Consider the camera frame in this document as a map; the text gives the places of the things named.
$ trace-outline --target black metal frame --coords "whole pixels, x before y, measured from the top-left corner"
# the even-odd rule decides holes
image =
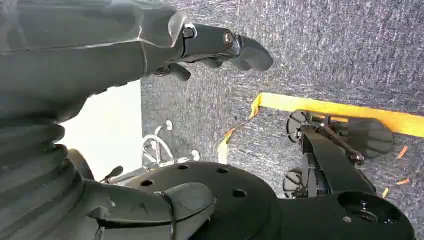
[[[376,195],[373,184],[355,168],[350,152],[323,127],[305,124],[297,134],[308,197],[279,199],[260,178],[215,162],[167,166],[128,186],[156,192],[198,182],[211,189],[217,199],[215,213],[191,240],[414,240],[408,218]],[[142,186],[143,181],[154,184]],[[244,194],[240,197],[234,191]]]

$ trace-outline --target cable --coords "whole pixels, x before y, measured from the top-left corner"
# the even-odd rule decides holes
[[[176,240],[177,239],[177,217],[175,216],[173,201],[163,191],[158,191],[158,192],[155,192],[155,193],[162,196],[162,198],[165,200],[165,202],[168,203],[169,215],[171,217],[171,229],[170,229],[169,239],[170,240]]]

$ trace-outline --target yellow strip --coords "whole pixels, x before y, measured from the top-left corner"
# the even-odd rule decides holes
[[[353,106],[329,101],[319,101],[311,98],[301,98],[275,94],[269,92],[260,93],[251,105],[251,113],[248,121],[259,113],[259,107],[278,109],[287,112],[306,110],[322,113],[324,115],[338,115],[358,118],[375,118],[382,122],[392,132],[407,134],[424,138],[424,116],[417,116],[403,112],[387,111],[363,106]],[[218,147],[218,162],[227,164],[228,140],[237,128],[232,128],[225,134],[225,139]]]

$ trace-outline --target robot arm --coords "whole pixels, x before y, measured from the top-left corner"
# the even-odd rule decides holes
[[[146,1],[0,2],[0,239],[188,239],[216,200],[200,183],[161,192],[83,179],[54,142],[86,99],[154,74],[190,76],[178,63],[267,70],[256,41],[184,25]]]

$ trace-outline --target black circular base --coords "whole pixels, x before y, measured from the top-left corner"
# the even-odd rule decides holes
[[[156,192],[190,182],[206,185],[216,198],[210,221],[191,240],[269,239],[278,234],[281,211],[274,191],[259,177],[229,165],[176,164],[144,174],[127,186]]]

